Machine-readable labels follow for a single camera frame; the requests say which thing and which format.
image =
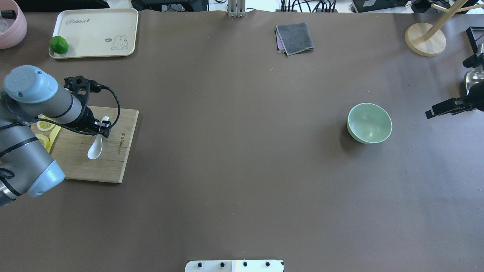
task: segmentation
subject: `metal bracket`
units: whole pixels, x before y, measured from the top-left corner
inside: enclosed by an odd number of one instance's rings
[[[229,17],[245,17],[245,0],[227,1],[227,15]]]
[[[189,261],[185,272],[284,272],[283,260]]]
[[[483,35],[476,38],[474,36],[474,31],[480,31],[481,34],[483,34]],[[472,47],[472,51],[474,52],[474,54],[479,53],[477,41],[479,39],[481,39],[482,36],[484,36],[484,27],[469,27],[466,30],[466,33],[467,33],[467,37],[469,38],[469,42],[470,42],[470,46]]]

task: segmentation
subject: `green vegetable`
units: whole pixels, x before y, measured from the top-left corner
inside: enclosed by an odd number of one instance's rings
[[[67,41],[60,36],[54,36],[50,38],[49,46],[50,48],[52,48],[52,51],[57,54],[64,54],[67,52],[67,50],[69,50],[69,45],[67,44]]]

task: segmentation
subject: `green bowl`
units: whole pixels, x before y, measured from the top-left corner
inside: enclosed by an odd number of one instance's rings
[[[363,144],[383,142],[390,136],[393,127],[388,113],[372,103],[354,106],[349,111],[346,126],[351,136]]]

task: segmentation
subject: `black electronic device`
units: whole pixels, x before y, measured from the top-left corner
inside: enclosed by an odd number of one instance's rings
[[[131,0],[131,4],[137,11],[171,4],[180,4],[186,11],[207,11],[208,0]]]
[[[358,13],[374,10],[404,7],[408,0],[352,0],[353,7]]]
[[[468,0],[462,7],[470,7],[477,3],[478,0]],[[432,8],[431,5],[436,4],[443,8],[450,8],[451,3],[449,0],[415,0],[412,4],[412,10],[414,13],[427,13],[427,14],[434,14],[437,13],[437,10]],[[467,11],[458,12],[457,14],[464,14]]]

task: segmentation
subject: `wooden base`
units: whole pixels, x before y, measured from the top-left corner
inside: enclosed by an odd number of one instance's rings
[[[430,37],[430,39],[424,40],[423,36],[431,27],[431,24],[417,23],[411,25],[405,31],[405,42],[410,49],[425,57],[434,57],[442,53],[446,45],[444,33],[440,30]]]
[[[103,116],[109,116],[109,120],[114,122],[118,113],[117,108],[89,108],[99,120]],[[111,129],[109,138],[103,137],[103,151],[95,160],[87,157],[95,136],[81,135],[63,128],[59,131],[50,154],[63,170],[66,179],[121,183],[137,120],[137,110],[121,109],[118,123]],[[35,124],[31,129],[35,134],[46,136],[52,131],[41,132]]]

